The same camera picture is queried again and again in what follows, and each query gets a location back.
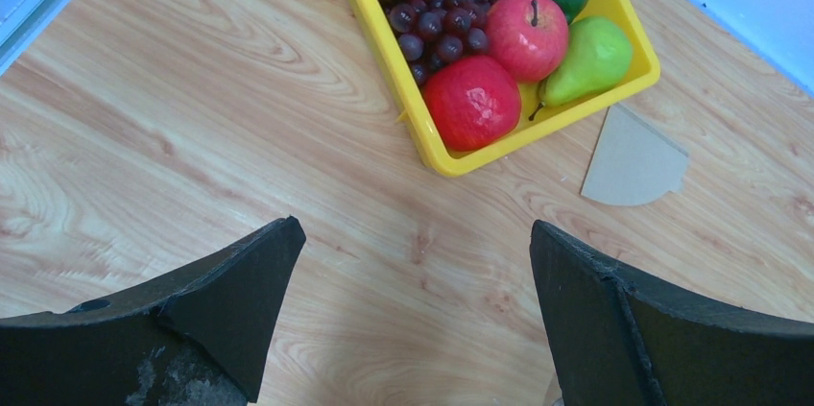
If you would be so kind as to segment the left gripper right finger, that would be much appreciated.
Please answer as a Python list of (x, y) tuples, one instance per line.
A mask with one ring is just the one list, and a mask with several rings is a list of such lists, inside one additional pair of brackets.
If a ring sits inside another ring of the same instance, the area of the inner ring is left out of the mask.
[(809, 405), (813, 326), (686, 290), (536, 221), (531, 266), (567, 405)]

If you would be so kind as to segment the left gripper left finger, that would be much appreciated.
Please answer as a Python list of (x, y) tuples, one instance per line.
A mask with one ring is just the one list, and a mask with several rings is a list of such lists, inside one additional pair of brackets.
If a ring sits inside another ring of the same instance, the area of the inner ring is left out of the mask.
[(64, 313), (1, 321), (5, 405), (248, 405), (305, 233), (277, 219)]

